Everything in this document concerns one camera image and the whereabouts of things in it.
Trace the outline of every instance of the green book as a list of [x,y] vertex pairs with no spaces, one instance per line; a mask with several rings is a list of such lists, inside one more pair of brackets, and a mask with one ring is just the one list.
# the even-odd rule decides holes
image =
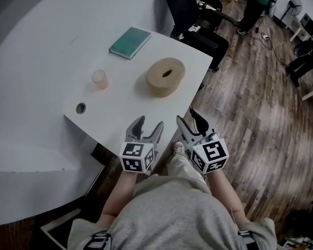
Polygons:
[[132,59],[149,38],[150,32],[131,27],[109,48],[109,51]]

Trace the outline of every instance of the pink cup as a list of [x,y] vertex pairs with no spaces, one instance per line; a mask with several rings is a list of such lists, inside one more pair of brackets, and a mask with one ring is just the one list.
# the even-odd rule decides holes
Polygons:
[[97,70],[93,73],[92,81],[101,89],[108,87],[108,78],[103,70]]

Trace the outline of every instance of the shoe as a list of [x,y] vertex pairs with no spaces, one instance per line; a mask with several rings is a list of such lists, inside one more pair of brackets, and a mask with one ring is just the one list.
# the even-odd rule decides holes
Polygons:
[[236,32],[240,35],[247,35],[248,34],[248,31],[244,31],[244,30],[237,30]]
[[286,71],[286,74],[291,74],[291,73],[294,73],[294,70],[290,68],[290,66],[287,66],[285,68],[285,71]]
[[184,149],[184,145],[182,142],[175,142],[173,145],[173,149],[174,149],[174,154],[175,155],[181,155],[181,156],[185,156],[186,152]]
[[290,76],[290,79],[292,80],[293,84],[296,86],[296,87],[299,87],[299,82],[298,82],[298,78],[295,77],[294,75],[291,75]]

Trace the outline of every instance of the person in black pants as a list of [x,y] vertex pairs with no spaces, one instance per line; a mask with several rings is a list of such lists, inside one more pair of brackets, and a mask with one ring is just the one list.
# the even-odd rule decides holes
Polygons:
[[240,27],[240,29],[237,30],[238,34],[248,34],[262,12],[268,7],[269,1],[270,0],[248,0],[242,21],[235,23]]
[[299,87],[298,79],[311,69],[313,69],[313,49],[309,54],[298,57],[285,68],[286,73],[290,74],[290,78],[296,87]]

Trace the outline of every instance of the gray t-shirt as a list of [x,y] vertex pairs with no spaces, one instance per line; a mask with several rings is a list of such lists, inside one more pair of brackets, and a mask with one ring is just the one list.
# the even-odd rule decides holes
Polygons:
[[[271,219],[240,228],[252,232],[259,249],[276,250]],[[75,220],[68,249],[83,249],[101,231],[111,237],[104,249],[247,249],[225,207],[194,179],[154,176],[137,184],[134,199],[111,227]]]

